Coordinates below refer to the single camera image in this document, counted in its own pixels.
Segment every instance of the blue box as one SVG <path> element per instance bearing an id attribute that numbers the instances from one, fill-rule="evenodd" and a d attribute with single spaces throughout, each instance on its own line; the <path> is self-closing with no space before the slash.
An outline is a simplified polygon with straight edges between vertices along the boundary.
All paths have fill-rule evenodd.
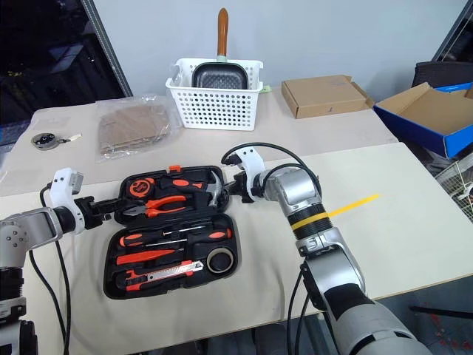
<path id="1" fill-rule="evenodd" d="M 397 137 L 453 158 L 473 143 L 472 84 L 433 89 L 423 83 L 373 109 Z"/>

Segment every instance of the open cardboard box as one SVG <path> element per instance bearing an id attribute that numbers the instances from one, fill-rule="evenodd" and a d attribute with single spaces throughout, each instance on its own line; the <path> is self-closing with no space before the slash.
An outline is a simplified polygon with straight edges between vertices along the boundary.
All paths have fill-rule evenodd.
<path id="1" fill-rule="evenodd" d="M 387 98 L 374 110 L 397 137 L 446 158 L 473 143 L 472 83 L 433 89 L 427 83 Z"/>
<path id="2" fill-rule="evenodd" d="M 286 80 L 281 93 L 295 118 L 360 111 L 374 104 L 348 75 Z"/>

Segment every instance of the pliers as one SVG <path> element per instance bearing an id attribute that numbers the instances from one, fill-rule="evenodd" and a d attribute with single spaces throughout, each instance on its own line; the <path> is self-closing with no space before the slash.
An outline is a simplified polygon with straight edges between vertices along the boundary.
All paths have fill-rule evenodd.
<path id="1" fill-rule="evenodd" d="M 158 200 L 149 200 L 146 203 L 143 203 L 141 206 L 132 207 L 123 212 L 126 216 L 137 216 L 144 213 L 148 218 L 153 218 L 162 213 L 172 213 L 177 211 L 182 211 L 185 207 L 178 207 L 176 209 L 160 209 L 160 207 L 167 205 L 168 203 L 173 202 L 183 202 L 186 201 L 186 196 L 176 195 L 160 198 Z"/>

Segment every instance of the frying pan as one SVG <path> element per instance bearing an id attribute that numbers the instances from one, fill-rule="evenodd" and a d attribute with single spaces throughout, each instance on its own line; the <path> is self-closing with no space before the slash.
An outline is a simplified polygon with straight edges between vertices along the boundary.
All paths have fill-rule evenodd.
<path id="1" fill-rule="evenodd" d="M 198 65 L 192 74 L 192 87 L 212 89 L 248 88 L 248 75 L 242 66 L 227 62 L 228 13 L 223 7 L 218 21 L 217 61 Z"/>

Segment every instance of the white table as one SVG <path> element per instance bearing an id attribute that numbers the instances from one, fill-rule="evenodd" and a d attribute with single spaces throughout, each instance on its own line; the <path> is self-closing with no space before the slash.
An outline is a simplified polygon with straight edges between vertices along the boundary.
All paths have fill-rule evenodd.
<path id="1" fill-rule="evenodd" d="M 333 218 L 355 255 L 371 297 L 443 283 L 473 272 L 473 225 L 402 143 L 303 157 L 319 175 L 328 211 L 380 194 L 380 198 Z M 267 167 L 281 161 L 273 161 Z M 225 169 L 227 180 L 235 172 Z M 120 181 L 84 186 L 80 196 L 117 195 Z M 0 218 L 39 206 L 37 193 L 0 199 Z M 61 240 L 72 286 L 71 354 L 130 354 L 282 320 L 300 258 L 277 203 L 242 205 L 234 219 L 241 258 L 235 274 L 197 288 L 136 300 L 110 300 L 102 290 L 103 263 L 111 236 L 103 226 Z M 54 289 L 64 289 L 52 245 L 35 252 Z M 49 294 L 24 268 L 28 319 L 34 320 L 40 354 L 60 354 L 61 335 Z M 294 314 L 304 299 L 296 297 Z M 315 312 L 309 307 L 309 313 Z"/>
<path id="2" fill-rule="evenodd" d="M 252 132 L 182 129 L 150 152 L 95 163 L 99 121 L 95 117 L 96 109 L 96 104 L 90 104 L 37 111 L 1 168 L 0 196 L 39 191 L 56 170 L 65 166 L 84 173 L 84 183 L 91 184 L 121 180 L 175 164 L 219 165 L 225 151 L 243 142 L 265 141 L 282 145 L 298 155 L 309 155 L 398 141 L 371 109 L 296 120 L 280 88 L 276 88 L 260 95 L 256 128 Z M 83 137 L 41 152 L 30 141 L 44 132 L 63 138 L 82 133 Z M 183 142 L 195 149 L 184 149 Z M 267 160 L 284 158 L 275 151 L 262 153 Z"/>

